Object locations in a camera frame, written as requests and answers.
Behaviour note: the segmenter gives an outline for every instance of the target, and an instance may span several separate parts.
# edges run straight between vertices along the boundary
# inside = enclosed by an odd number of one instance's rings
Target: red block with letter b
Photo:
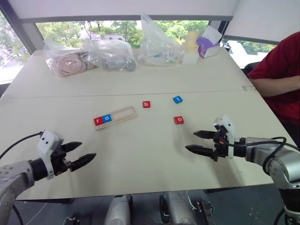
[[[150,101],[142,102],[142,107],[143,107],[143,108],[150,108],[150,107],[151,107]]]

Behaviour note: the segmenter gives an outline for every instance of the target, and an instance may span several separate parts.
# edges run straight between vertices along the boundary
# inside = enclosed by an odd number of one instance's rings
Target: person
[[[249,79],[300,146],[300,32],[282,40]]]

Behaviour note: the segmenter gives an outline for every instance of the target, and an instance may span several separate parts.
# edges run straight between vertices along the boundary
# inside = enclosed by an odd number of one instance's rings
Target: black cable
[[[287,214],[285,214],[285,225],[289,225],[289,220],[288,220]]]
[[[22,217],[21,217],[21,215],[20,215],[20,213],[19,213],[19,211],[18,211],[18,209],[17,209],[17,207],[15,205],[13,205],[13,210],[15,211],[15,214],[18,217],[20,225],[24,225]]]
[[[247,143],[247,144],[230,144],[228,143],[223,137],[220,137],[220,140],[223,142],[223,144],[231,146],[231,147],[247,147],[247,146],[254,146],[259,144],[280,144],[281,142],[277,141],[265,141],[265,142],[254,142],[254,143]],[[296,149],[297,151],[300,151],[300,149],[292,144],[285,143],[284,145],[287,145],[293,149]]]
[[[13,147],[15,147],[18,143],[20,143],[20,142],[22,142],[22,141],[24,141],[24,140],[26,140],[26,139],[28,139],[28,138],[35,137],[35,136],[38,136],[38,135],[40,135],[40,136],[43,135],[43,132],[41,131],[41,132],[38,132],[38,133],[36,133],[36,134],[29,135],[29,136],[27,136],[27,137],[24,137],[24,138],[20,139],[19,141],[15,142],[15,143],[13,143],[11,146],[9,146],[9,147],[8,147],[8,148],[0,155],[0,159],[2,159],[3,156],[4,156],[9,150],[11,150]]]
[[[271,154],[269,154],[269,155],[265,158],[265,160],[263,161],[262,169],[263,169],[263,171],[264,171],[267,175],[270,175],[269,172],[267,171],[267,163],[269,162],[270,159],[272,159],[272,158],[275,156],[275,154],[276,154],[277,152],[279,152],[279,151],[282,149],[282,147],[283,147],[283,146],[285,145],[285,143],[286,143],[286,138],[285,138],[285,137],[274,137],[273,139],[283,139],[283,140],[282,140],[281,144],[275,149],[275,151],[273,151]]]
[[[284,214],[285,209],[283,208],[281,211],[279,211],[279,213],[277,214],[275,220],[274,220],[274,225],[277,225],[279,222],[279,219],[281,218],[281,216]]]
[[[254,143],[247,143],[247,144],[230,144],[228,143],[222,136],[220,137],[220,140],[223,142],[223,144],[228,145],[228,146],[232,146],[232,147],[247,147],[247,146],[254,146],[254,145],[259,145],[259,144],[279,144],[279,146],[270,154],[266,157],[266,159],[264,160],[263,164],[262,164],[262,169],[263,171],[267,174],[270,175],[269,172],[266,169],[266,165],[268,163],[268,161],[273,158],[275,156],[275,154],[277,152],[279,152],[282,147],[284,145],[287,145],[289,147],[292,147],[298,151],[300,151],[299,148],[297,148],[296,146],[292,145],[292,144],[288,144],[286,143],[286,138],[285,137],[273,137],[272,139],[276,140],[276,139],[283,139],[282,142],[277,142],[277,141],[265,141],[265,142],[254,142]]]

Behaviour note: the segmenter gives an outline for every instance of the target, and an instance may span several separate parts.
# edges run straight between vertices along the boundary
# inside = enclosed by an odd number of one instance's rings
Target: wall
[[[229,15],[239,0],[9,0],[21,18],[74,15]]]
[[[281,41],[299,30],[299,0],[240,0],[225,35]]]

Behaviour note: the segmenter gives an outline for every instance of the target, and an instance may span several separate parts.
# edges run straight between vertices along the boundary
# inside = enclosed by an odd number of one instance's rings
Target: red shirt
[[[300,32],[282,40],[248,76],[258,78],[285,78],[300,75]],[[265,97],[282,123],[300,125],[300,90]]]

